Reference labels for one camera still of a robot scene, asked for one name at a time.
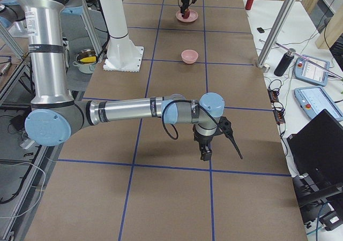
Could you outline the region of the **red apple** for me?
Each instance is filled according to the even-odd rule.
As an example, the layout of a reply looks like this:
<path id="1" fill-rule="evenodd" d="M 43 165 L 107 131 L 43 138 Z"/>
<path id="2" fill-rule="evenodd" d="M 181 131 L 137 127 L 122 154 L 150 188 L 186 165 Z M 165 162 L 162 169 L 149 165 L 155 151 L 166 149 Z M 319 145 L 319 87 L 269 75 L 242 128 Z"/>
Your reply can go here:
<path id="1" fill-rule="evenodd" d="M 185 9 L 184 13 L 182 14 L 182 18 L 183 19 L 188 19 L 190 15 L 190 10 L 189 9 Z"/>

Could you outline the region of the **white enamel pot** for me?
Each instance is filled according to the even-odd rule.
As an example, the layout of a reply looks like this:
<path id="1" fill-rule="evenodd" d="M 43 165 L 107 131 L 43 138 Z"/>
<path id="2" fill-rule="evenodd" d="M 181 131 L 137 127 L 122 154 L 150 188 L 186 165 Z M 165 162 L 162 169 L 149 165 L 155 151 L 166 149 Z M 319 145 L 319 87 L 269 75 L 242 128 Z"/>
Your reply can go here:
<path id="1" fill-rule="evenodd" d="M 81 73 L 92 74 L 95 70 L 97 58 L 93 49 L 83 49 L 76 54 L 72 63 Z"/>

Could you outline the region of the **black orange usb hub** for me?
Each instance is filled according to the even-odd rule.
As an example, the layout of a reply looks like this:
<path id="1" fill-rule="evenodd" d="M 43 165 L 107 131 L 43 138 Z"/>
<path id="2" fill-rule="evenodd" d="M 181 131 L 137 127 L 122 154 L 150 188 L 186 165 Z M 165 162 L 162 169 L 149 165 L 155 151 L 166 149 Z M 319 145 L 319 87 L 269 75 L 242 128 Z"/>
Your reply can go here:
<path id="1" fill-rule="evenodd" d="M 279 89 L 267 89 L 270 103 L 272 106 L 273 114 L 275 121 L 278 125 L 284 124 L 285 121 L 285 108 L 284 105 L 279 101 L 278 95 L 279 95 Z"/>

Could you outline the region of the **pink bowl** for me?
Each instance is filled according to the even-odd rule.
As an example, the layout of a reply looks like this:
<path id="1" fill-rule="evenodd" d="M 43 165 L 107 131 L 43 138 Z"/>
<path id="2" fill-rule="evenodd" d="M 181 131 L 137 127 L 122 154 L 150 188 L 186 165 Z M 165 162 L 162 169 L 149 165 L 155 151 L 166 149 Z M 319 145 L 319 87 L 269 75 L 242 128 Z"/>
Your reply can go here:
<path id="1" fill-rule="evenodd" d="M 181 52 L 181 59 L 186 64 L 193 64 L 198 59 L 198 52 L 192 49 L 183 50 Z"/>

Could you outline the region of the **blue teach pendant far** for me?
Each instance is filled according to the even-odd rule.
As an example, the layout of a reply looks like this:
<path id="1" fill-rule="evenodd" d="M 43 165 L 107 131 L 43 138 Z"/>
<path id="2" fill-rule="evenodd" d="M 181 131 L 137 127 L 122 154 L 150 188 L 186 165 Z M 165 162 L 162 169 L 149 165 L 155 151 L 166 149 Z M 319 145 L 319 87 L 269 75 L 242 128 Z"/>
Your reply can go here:
<path id="1" fill-rule="evenodd" d="M 329 73 L 298 57 L 294 66 L 294 75 L 298 80 L 314 85 L 326 86 Z"/>

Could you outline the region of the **blue teach pendant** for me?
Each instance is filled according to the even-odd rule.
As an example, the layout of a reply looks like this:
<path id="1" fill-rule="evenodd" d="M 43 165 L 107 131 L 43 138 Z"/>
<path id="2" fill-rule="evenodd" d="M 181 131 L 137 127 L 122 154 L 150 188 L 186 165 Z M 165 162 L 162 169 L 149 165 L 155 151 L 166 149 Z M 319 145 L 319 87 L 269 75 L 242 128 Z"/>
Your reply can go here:
<path id="1" fill-rule="evenodd" d="M 329 73 L 298 57 L 294 66 L 294 75 L 298 80 L 314 85 L 326 86 Z"/>
<path id="2" fill-rule="evenodd" d="M 326 109 L 337 121 L 342 122 L 342 111 L 322 86 L 296 88 L 294 96 L 310 119 Z"/>

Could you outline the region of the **black laptop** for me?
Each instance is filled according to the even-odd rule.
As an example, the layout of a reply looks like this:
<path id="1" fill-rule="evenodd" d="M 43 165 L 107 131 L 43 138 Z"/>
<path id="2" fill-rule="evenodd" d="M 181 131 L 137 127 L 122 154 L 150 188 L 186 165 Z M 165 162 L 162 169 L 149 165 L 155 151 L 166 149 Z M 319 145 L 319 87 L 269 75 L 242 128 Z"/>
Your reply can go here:
<path id="1" fill-rule="evenodd" d="M 300 175 L 316 183 L 342 183 L 342 125 L 326 109 L 287 142 Z"/>

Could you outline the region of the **aluminium frame post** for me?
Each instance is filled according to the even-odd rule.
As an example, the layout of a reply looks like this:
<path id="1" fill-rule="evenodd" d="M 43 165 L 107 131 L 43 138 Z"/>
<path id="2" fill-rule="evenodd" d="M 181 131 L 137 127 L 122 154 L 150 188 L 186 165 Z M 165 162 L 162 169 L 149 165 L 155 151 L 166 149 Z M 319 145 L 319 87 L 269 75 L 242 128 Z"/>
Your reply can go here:
<path id="1" fill-rule="evenodd" d="M 274 21 L 274 24 L 272 26 L 272 29 L 263 45 L 263 48 L 258 56 L 258 59 L 256 61 L 256 66 L 258 68 L 263 68 L 264 63 L 267 59 L 267 56 L 269 55 L 272 46 L 274 45 L 294 3 L 296 0 L 285 0 L 281 6 L 281 9 Z"/>

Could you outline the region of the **small black device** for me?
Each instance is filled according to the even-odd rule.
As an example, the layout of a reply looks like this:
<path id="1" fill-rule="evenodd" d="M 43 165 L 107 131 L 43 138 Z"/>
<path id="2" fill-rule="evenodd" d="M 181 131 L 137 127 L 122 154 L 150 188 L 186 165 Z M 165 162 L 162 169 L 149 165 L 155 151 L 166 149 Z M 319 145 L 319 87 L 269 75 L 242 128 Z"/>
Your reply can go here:
<path id="1" fill-rule="evenodd" d="M 261 27 L 258 27 L 258 28 L 257 28 L 257 31 L 258 31 L 259 33 L 264 33 L 264 32 L 265 32 L 265 30 L 264 30 L 263 28 L 261 28 Z"/>

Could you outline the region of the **pink plate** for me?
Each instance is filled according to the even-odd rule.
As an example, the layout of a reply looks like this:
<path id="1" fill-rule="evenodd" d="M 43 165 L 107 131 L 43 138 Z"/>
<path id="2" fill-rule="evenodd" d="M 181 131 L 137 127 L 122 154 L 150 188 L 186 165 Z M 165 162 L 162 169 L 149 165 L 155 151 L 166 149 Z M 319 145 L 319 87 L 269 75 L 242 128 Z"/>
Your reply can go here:
<path id="1" fill-rule="evenodd" d="M 182 17 L 182 14 L 180 11 L 177 11 L 176 14 L 176 19 L 180 22 L 183 23 L 192 23 L 195 22 L 198 19 L 199 14 L 195 10 L 189 10 L 185 16 L 188 16 L 187 18 Z"/>

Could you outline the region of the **blue teach pendant near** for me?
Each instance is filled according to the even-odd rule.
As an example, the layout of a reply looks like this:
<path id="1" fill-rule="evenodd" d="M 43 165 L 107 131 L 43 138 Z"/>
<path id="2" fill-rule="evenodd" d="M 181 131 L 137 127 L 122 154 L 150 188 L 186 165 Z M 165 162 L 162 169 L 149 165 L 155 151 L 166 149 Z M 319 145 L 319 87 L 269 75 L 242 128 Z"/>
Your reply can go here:
<path id="1" fill-rule="evenodd" d="M 342 122 L 342 111 L 322 86 L 296 88 L 294 96 L 310 119 L 326 109 L 337 121 Z"/>

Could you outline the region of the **brown paper table mat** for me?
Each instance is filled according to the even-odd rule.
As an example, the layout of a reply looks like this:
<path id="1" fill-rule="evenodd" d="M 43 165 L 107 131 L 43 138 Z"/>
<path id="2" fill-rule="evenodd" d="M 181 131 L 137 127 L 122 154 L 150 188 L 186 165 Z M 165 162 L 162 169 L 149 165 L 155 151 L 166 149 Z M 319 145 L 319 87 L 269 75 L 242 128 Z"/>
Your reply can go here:
<path id="1" fill-rule="evenodd" d="M 221 135 L 202 161 L 189 124 L 177 140 L 158 118 L 88 127 L 64 144 L 26 240 L 306 240 L 243 1 L 198 0 L 191 25 L 177 9 L 124 0 L 141 70 L 98 66 L 85 98 L 216 92 L 243 159 Z M 187 49 L 193 64 L 181 59 Z"/>

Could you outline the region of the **black water bottle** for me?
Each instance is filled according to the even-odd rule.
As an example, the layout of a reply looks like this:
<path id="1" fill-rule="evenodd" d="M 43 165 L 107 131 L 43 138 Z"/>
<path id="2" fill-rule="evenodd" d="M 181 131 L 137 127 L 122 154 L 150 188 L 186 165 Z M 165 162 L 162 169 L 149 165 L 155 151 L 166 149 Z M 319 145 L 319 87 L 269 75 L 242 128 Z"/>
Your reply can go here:
<path id="1" fill-rule="evenodd" d="M 287 68 L 294 59 L 295 52 L 296 50 L 293 48 L 288 49 L 273 72 L 275 76 L 281 77 L 286 72 Z"/>

